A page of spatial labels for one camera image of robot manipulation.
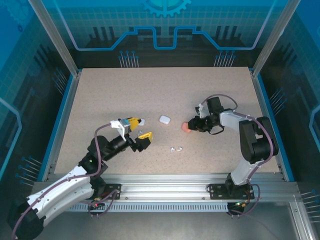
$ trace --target cable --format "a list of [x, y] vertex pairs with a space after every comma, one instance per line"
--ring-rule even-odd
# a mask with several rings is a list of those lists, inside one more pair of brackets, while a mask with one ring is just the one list
[[238, 108], [238, 103], [236, 102], [236, 100], [234, 100], [232, 97], [222, 94], [222, 93], [217, 93], [217, 94], [212, 94], [210, 96], [208, 96], [202, 103], [201, 105], [203, 105], [208, 99], [213, 98], [213, 97], [217, 97], [217, 96], [222, 96], [222, 97], [226, 97], [228, 99], [230, 99], [232, 102], [234, 102], [235, 107], [232, 110], [236, 110]]
[[220, 133], [223, 133], [223, 132], [225, 131], [225, 127], [224, 127], [224, 126], [222, 126], [222, 125], [219, 125], [219, 127], [221, 128], [221, 130], [220, 130], [220, 131], [215, 132], [215, 133], [211, 133], [211, 131], [210, 131], [210, 130], [208, 130], [208, 133], [209, 133], [210, 135], [218, 135], [218, 134], [220, 134]]
[[103, 201], [107, 200], [112, 194], [114, 194], [114, 192], [119, 193], [119, 191], [117, 189], [114, 189], [110, 194], [108, 194], [107, 196], [105, 196], [103, 199], [101, 199], [100, 201], [80, 201], [80, 203], [82, 204], [88, 204], [88, 205], [95, 205], [95, 204], [100, 204]]
[[266, 136], [266, 139], [268, 140], [269, 142], [269, 145], [270, 145], [270, 154], [269, 154], [269, 157], [261, 162], [261, 163], [258, 163], [257, 166], [254, 168], [254, 170], [250, 173], [250, 175], [248, 176], [248, 181], [251, 179], [251, 177], [255, 174], [255, 172], [258, 170], [258, 168], [263, 165], [263, 164], [266, 164], [267, 162], [269, 162], [271, 160], [271, 158], [273, 157], [274, 155], [274, 145], [272, 143], [272, 140], [271, 140], [271, 137], [269, 135], [269, 133], [267, 132], [267, 130], [264, 128], [264, 126], [257, 120], [255, 119], [254, 117], [252, 116], [249, 116], [249, 115], [244, 115], [242, 113], [239, 113], [239, 112], [236, 112], [236, 111], [233, 111], [233, 113], [235, 115], [238, 115], [239, 117], [242, 117], [242, 118], [246, 118], [246, 119], [249, 119], [249, 120], [252, 120], [254, 121], [259, 127], [260, 129], [263, 131], [264, 135]]
[[39, 202], [41, 202], [41, 199], [43, 199], [45, 197], [46, 194], [48, 194], [50, 191], [52, 191], [54, 188], [58, 187], [59, 185], [70, 181], [72, 179], [79, 179], [79, 178], [86, 178], [86, 177], [94, 177], [95, 175], [99, 174], [100, 170], [101, 170], [101, 153], [100, 153], [100, 148], [99, 148], [99, 144], [98, 144], [98, 138], [97, 138], [97, 134], [98, 131], [106, 128], [108, 126], [110, 126], [111, 123], [108, 123], [106, 125], [103, 125], [101, 127], [98, 127], [95, 132], [94, 132], [94, 142], [95, 142], [95, 147], [96, 147], [96, 151], [97, 151], [97, 155], [98, 155], [98, 170], [95, 173], [91, 173], [91, 174], [83, 174], [83, 175], [78, 175], [78, 176], [72, 176], [69, 178], [65, 178], [60, 182], [57, 182], [56, 184], [54, 184], [53, 186], [51, 186], [50, 188], [48, 188], [44, 193], [42, 193], [19, 217], [18, 221], [16, 222], [12, 234], [11, 234], [11, 240], [16, 240], [16, 231], [18, 229], [18, 226], [20, 225], [20, 223], [22, 222], [22, 219], [26, 216], [26, 214]]
[[81, 203], [86, 203], [86, 204], [89, 204], [89, 205], [92, 206], [92, 205], [101, 203], [103, 200], [108, 199], [110, 196], [113, 195], [112, 200], [111, 200], [109, 206], [104, 210], [104, 212], [102, 212], [102, 213], [97, 213], [96, 215], [94, 215], [94, 214], [92, 214], [92, 212], [90, 211], [90, 207], [88, 208], [88, 213], [91, 215], [91, 217], [96, 216], [96, 217], [98, 218], [98, 217], [100, 217], [100, 216], [105, 215], [105, 214], [109, 211], [109, 209], [111, 208], [112, 204], [114, 203], [114, 200], [115, 200], [115, 198], [116, 198], [116, 196], [117, 196], [117, 193], [118, 193], [118, 190], [115, 189], [115, 190], [113, 190], [111, 193], [109, 193], [104, 199], [100, 200], [99, 202], [92, 202], [92, 203], [91, 203], [91, 202], [82, 202], [82, 201], [81, 201]]
[[[231, 210], [232, 212], [235, 212], [237, 214], [241, 214], [240, 211], [237, 211], [237, 210]], [[254, 221], [257, 221], [258, 223], [260, 223], [271, 235], [273, 235], [277, 240], [281, 240], [267, 225], [265, 225], [262, 221], [260, 221], [258, 218], [255, 218], [253, 216], [250, 216], [250, 215], [247, 215], [248, 218], [251, 218], [252, 220]]]
[[218, 94], [213, 94], [213, 95], [211, 95], [211, 96], [208, 96], [201, 104], [203, 105], [208, 99], [210, 99], [210, 98], [212, 98], [212, 97], [215, 97], [215, 96], [223, 96], [223, 97], [226, 97], [226, 98], [228, 98], [228, 99], [231, 99], [231, 100], [234, 102], [234, 104], [235, 104], [235, 108], [233, 109], [233, 114], [235, 114], [235, 115], [237, 115], [237, 116], [239, 116], [239, 117], [242, 117], [242, 118], [245, 118], [245, 119], [249, 119], [249, 120], [251, 120], [251, 121], [254, 121], [254, 122], [259, 126], [259, 128], [263, 131], [263, 133], [264, 133], [264, 135], [266, 136], [266, 139], [268, 140], [268, 143], [269, 143], [269, 145], [270, 145], [270, 154], [269, 154], [268, 158], [267, 158], [265, 161], [263, 161], [263, 162], [261, 162], [261, 163], [258, 163], [257, 166], [253, 169], [253, 171], [249, 174], [249, 176], [248, 176], [248, 178], [247, 178], [247, 184], [249, 184], [250, 186], [256, 186], [256, 187], [258, 188], [258, 197], [257, 197], [257, 200], [256, 200], [256, 202], [254, 203], [253, 207], [252, 207], [249, 211], [247, 211], [247, 212], [245, 212], [245, 213], [239, 212], [239, 213], [241, 213], [240, 215], [238, 215], [239, 217], [240, 217], [240, 216], [246, 216], [246, 215], [248, 215], [253, 209], [256, 208], [256, 206], [257, 206], [257, 204], [258, 204], [258, 202], [259, 202], [259, 200], [260, 200], [260, 194], [261, 194], [259, 185], [258, 185], [258, 184], [251, 184], [251, 183], [250, 183], [250, 179], [251, 179], [251, 177], [255, 174], [255, 172], [258, 170], [258, 168], [259, 168], [261, 165], [266, 164], [266, 163], [269, 162], [270, 159], [273, 157], [273, 155], [274, 155], [274, 145], [273, 145], [273, 143], [272, 143], [272, 140], [271, 140], [271, 137], [270, 137], [269, 133], [267, 132], [267, 130], [265, 129], [265, 127], [264, 127], [257, 119], [255, 119], [254, 117], [252, 117], [252, 116], [250, 116], [250, 115], [244, 115], [244, 114], [242, 114], [242, 113], [239, 113], [239, 112], [236, 112], [236, 111], [235, 111], [235, 110], [238, 108], [238, 104], [237, 104], [237, 102], [236, 102], [232, 97], [230, 97], [230, 96], [228, 96], [228, 95], [225, 95], [225, 94], [220, 94], [220, 93], [218, 93]]

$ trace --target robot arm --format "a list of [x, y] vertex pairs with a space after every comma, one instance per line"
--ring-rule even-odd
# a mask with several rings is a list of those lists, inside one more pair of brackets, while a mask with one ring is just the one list
[[[233, 196], [233, 192], [240, 186], [246, 185], [259, 166], [268, 159], [271, 146], [266, 134], [255, 121], [232, 109], [224, 109], [219, 97], [210, 98], [206, 103], [207, 108], [202, 104], [195, 108], [198, 115], [188, 122], [188, 128], [209, 132], [212, 135], [222, 133], [225, 128], [231, 128], [239, 133], [242, 158], [226, 180], [228, 193]], [[272, 141], [272, 155], [277, 155], [279, 147], [270, 120], [265, 116], [256, 120], [264, 127]], [[212, 133], [212, 129], [217, 126], [222, 130]]]
[[[100, 163], [100, 171], [96, 175], [92, 176], [92, 174], [96, 173], [99, 169], [99, 161], [97, 146], [95, 139], [93, 139], [87, 148], [88, 153], [78, 163], [78, 166], [75, 166], [64, 177], [27, 198], [16, 198], [11, 204], [7, 218], [7, 222], [12, 229], [14, 229], [21, 214], [35, 201], [38, 201], [30, 211], [27, 212], [16, 229], [15, 235], [18, 239], [35, 239], [42, 232], [43, 228], [56, 216], [80, 201], [86, 199], [102, 199], [102, 196], [106, 193], [106, 183], [101, 178], [101, 174], [108, 168], [105, 162], [118, 153], [123, 152], [127, 147], [131, 147], [134, 152], [137, 150], [141, 152], [145, 150], [153, 140], [152, 132], [140, 135], [135, 141], [130, 138], [129, 133], [133, 131], [140, 122], [141, 120], [139, 118], [111, 121], [111, 127], [116, 128], [120, 136], [114, 138], [112, 141], [108, 141], [104, 136], [97, 136], [102, 161]], [[41, 195], [49, 189], [51, 190], [40, 198]]]

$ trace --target orange ball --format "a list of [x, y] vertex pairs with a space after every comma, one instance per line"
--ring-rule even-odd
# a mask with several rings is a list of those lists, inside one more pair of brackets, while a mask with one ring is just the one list
[[182, 129], [183, 131], [185, 131], [186, 133], [190, 133], [190, 132], [191, 132], [191, 130], [188, 128], [188, 123], [187, 123], [187, 122], [184, 122], [184, 123], [182, 124], [181, 129]]

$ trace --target speckled beige tabletop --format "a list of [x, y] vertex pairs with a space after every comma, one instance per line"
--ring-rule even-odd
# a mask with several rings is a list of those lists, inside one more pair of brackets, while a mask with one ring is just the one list
[[[55, 173], [66, 173], [85, 156], [94, 131], [118, 118], [145, 119], [145, 126], [132, 132], [153, 132], [153, 142], [143, 152], [130, 148], [107, 162], [112, 174], [228, 173], [241, 158], [239, 134], [225, 129], [209, 135], [181, 130], [195, 116], [195, 107], [207, 96], [227, 94], [238, 102], [238, 112], [261, 116], [258, 99], [247, 67], [86, 68], [82, 70], [63, 138]], [[224, 108], [233, 108], [220, 98]], [[159, 117], [171, 118], [169, 125]], [[108, 140], [116, 129], [99, 132]], [[170, 148], [183, 150], [170, 153]], [[278, 172], [275, 158], [261, 172]]]

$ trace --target transparent wall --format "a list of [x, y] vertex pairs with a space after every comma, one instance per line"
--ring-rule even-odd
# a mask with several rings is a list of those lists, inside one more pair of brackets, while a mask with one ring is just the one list
[[18, 194], [39, 173], [70, 73], [27, 0], [0, 1], [0, 22], [0, 178]]
[[79, 68], [252, 67], [287, 0], [44, 0]]
[[320, 2], [301, 0], [261, 77], [291, 164], [309, 192], [320, 184]]

